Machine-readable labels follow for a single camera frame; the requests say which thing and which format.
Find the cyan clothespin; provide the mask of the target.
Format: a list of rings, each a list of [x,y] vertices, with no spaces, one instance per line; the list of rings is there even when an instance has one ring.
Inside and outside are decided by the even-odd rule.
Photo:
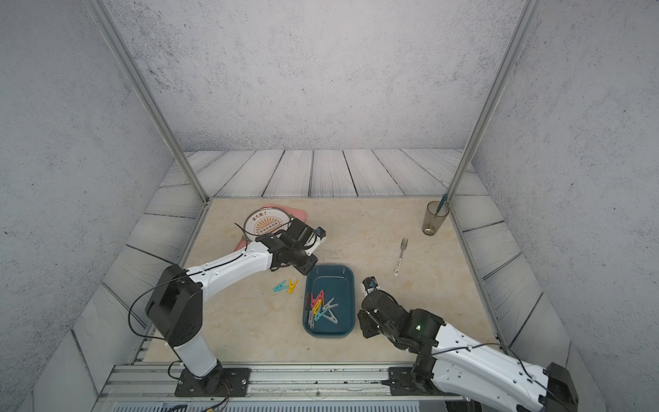
[[[273,291],[274,292],[279,292],[279,291],[283,291],[283,290],[288,290],[288,285],[289,285],[288,281],[283,281],[280,284],[278,284],[277,286],[275,286],[273,288]]]

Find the teal storage box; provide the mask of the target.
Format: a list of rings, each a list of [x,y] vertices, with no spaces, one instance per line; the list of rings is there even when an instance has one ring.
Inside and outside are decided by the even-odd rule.
[[[355,327],[355,276],[342,264],[318,264],[307,275],[302,324],[315,338],[344,338]]]

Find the red clothespin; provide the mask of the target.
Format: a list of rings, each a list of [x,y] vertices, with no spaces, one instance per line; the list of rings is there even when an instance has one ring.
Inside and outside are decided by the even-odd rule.
[[[324,290],[321,290],[316,297],[312,296],[311,308],[317,307],[319,305],[319,301],[322,302],[323,299],[324,299]]]

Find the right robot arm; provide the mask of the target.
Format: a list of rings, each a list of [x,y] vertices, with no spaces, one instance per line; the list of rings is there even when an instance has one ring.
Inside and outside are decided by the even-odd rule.
[[[521,360],[500,343],[480,343],[423,309],[407,311],[387,292],[368,286],[358,312],[365,338],[385,336],[414,354],[408,391],[440,391],[499,411],[576,411],[578,393],[559,364]]]

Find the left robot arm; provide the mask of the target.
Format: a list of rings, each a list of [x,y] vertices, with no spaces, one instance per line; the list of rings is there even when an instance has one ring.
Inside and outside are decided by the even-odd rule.
[[[163,271],[145,313],[195,379],[220,374],[221,363],[202,333],[204,304],[247,276],[283,265],[308,274],[317,264],[314,252],[321,244],[316,240],[291,247],[275,239],[254,241],[207,264],[187,269],[172,265]]]

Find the pink plastic tray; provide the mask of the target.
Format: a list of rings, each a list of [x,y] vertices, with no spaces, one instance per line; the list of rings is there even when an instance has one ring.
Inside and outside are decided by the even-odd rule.
[[[248,243],[254,241],[260,235],[288,229],[293,219],[305,222],[307,213],[303,209],[278,204],[266,204],[257,209],[245,219],[243,225],[239,226],[242,239],[236,245],[235,252],[245,248]]]

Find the white plate orange sunburst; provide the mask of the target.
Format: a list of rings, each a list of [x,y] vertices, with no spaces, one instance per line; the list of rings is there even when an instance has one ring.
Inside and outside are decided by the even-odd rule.
[[[266,233],[274,233],[280,229],[285,230],[290,221],[290,214],[283,209],[263,207],[252,212],[245,219],[243,225],[245,238],[248,241],[254,241],[257,237]]]

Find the metal fork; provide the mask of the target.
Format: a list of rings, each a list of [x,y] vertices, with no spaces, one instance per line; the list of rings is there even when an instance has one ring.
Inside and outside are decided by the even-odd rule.
[[[399,274],[400,274],[401,267],[402,267],[402,264],[403,264],[403,256],[404,256],[404,253],[405,253],[407,247],[408,247],[408,239],[403,238],[402,243],[400,245],[399,256],[398,256],[398,259],[396,261],[396,266],[395,266],[395,269],[393,271],[393,276],[394,277],[398,277]]]

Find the olive drinking glass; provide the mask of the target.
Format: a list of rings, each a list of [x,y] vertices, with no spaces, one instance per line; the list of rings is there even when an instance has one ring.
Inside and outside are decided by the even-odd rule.
[[[439,231],[441,226],[444,223],[444,220],[449,215],[449,209],[447,204],[441,209],[439,214],[436,216],[435,211],[438,207],[439,201],[432,201],[427,204],[423,223],[421,226],[422,233],[427,236],[434,236]]]

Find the teal straw in glass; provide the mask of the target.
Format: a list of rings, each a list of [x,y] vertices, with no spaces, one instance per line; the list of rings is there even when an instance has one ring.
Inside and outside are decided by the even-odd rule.
[[[441,211],[441,209],[442,209],[442,208],[444,207],[444,205],[446,204],[447,199],[448,199],[448,194],[445,193],[445,194],[441,197],[441,199],[440,199],[440,201],[439,201],[439,204],[438,204],[438,207],[437,207],[437,209],[436,209],[436,211],[435,211],[436,216],[439,214],[439,212]]]

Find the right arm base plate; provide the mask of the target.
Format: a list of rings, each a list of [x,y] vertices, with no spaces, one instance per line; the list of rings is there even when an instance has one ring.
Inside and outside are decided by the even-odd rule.
[[[381,382],[390,389],[391,396],[440,396],[444,395],[429,381],[412,376],[411,367],[390,367],[388,379]]]

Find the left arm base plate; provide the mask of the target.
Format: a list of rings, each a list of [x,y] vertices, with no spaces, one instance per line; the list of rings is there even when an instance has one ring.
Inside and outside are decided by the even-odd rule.
[[[176,398],[244,398],[252,370],[246,367],[216,367],[207,376],[197,378],[187,368],[178,378]]]

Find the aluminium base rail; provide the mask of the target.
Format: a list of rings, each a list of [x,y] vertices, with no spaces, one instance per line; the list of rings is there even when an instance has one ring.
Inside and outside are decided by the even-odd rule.
[[[179,365],[115,367],[95,411],[476,411],[455,395],[395,396],[391,363],[250,364],[242,397],[175,395]]]

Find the left aluminium frame post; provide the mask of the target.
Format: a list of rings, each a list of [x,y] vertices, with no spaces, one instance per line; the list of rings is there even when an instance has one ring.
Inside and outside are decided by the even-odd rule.
[[[190,161],[187,160],[183,149],[181,149],[180,143],[176,139],[169,123],[166,121],[161,108],[149,89],[142,72],[139,70],[120,32],[118,32],[106,5],[104,5],[104,2],[101,0],[86,0],[84,3],[98,29],[101,31],[101,35],[105,39],[106,44],[109,46],[111,52],[121,66],[121,69],[128,77],[130,84],[137,93],[137,97],[141,101],[149,118],[151,118],[161,138],[171,152],[176,163],[181,168],[186,180],[192,186],[192,189],[195,194],[197,194],[197,197],[202,204],[206,205],[209,202],[209,195],[197,178],[197,174],[190,165]]]

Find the aluminium frame post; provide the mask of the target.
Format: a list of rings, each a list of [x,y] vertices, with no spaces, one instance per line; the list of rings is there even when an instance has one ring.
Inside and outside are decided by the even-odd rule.
[[[161,108],[149,89],[142,72],[139,70],[120,32],[118,32],[106,5],[104,5],[104,2],[101,0],[86,0],[84,3],[98,29],[101,31],[101,35],[105,39],[106,44],[109,46],[111,52],[121,66],[121,69],[128,77],[130,84],[137,93],[137,97],[141,101],[149,118],[151,118],[161,138],[171,152],[176,163],[181,168],[186,180],[192,186],[192,189],[195,194],[197,194],[197,197],[202,204],[206,205],[209,202],[209,195],[197,178],[197,174],[190,165],[190,161],[187,160],[183,149],[181,149],[180,143],[176,139],[169,123],[166,121]]]
[[[482,106],[482,109],[476,119],[475,126],[470,134],[468,141],[463,149],[462,157],[456,168],[456,173],[453,176],[448,192],[446,194],[446,202],[449,204],[453,197],[458,194],[458,188],[462,183],[464,175],[467,173],[469,164],[471,163],[487,129],[487,125],[492,118],[496,105],[501,98],[506,86],[506,82],[514,69],[515,63],[521,53],[523,43],[531,29],[533,20],[537,10],[542,2],[539,0],[528,0],[524,3],[522,14],[518,19],[518,23],[512,33],[511,40],[506,48],[503,58],[500,62],[499,68],[494,77],[491,88],[487,94],[487,98]]]

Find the right aluminium frame post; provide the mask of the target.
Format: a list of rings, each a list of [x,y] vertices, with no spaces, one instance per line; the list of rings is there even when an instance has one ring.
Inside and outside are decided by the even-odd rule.
[[[494,77],[491,88],[487,94],[487,98],[482,106],[482,109],[476,119],[475,126],[470,134],[468,141],[463,149],[462,157],[456,168],[456,173],[453,176],[448,192],[446,194],[446,202],[449,204],[453,197],[458,194],[458,188],[462,183],[464,175],[467,173],[469,164],[471,163],[487,129],[487,125],[492,118],[496,105],[501,98],[506,86],[506,82],[514,69],[515,63],[521,53],[523,43],[531,29],[533,20],[537,10],[542,2],[539,0],[528,0],[524,3],[522,14],[518,19],[518,23],[512,33],[511,40],[506,48],[503,58],[500,62],[499,68]]]

